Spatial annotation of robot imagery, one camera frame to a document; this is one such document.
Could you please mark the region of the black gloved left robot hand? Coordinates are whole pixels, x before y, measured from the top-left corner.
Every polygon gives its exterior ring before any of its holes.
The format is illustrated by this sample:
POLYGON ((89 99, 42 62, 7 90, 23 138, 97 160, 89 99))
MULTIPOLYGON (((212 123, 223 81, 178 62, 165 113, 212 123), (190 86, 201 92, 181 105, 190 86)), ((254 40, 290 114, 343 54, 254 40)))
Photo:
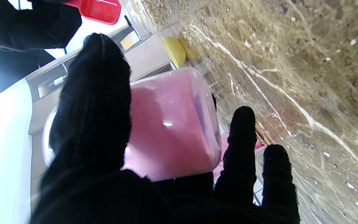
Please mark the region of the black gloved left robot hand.
POLYGON ((299 224, 297 188, 287 151, 263 154, 257 179, 256 118, 233 114, 223 170, 152 182, 121 167, 130 131, 130 66, 107 35, 87 37, 68 70, 50 132, 55 158, 40 184, 30 224, 299 224))

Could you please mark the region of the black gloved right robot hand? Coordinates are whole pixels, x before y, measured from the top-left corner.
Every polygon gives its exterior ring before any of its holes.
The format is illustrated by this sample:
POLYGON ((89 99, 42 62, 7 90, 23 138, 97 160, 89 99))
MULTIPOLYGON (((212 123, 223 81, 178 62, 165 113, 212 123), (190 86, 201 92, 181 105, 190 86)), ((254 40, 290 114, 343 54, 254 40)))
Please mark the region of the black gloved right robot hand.
POLYGON ((31 5, 17 10, 0 0, 0 50, 65 48, 82 24, 78 8, 65 0, 32 0, 31 5))

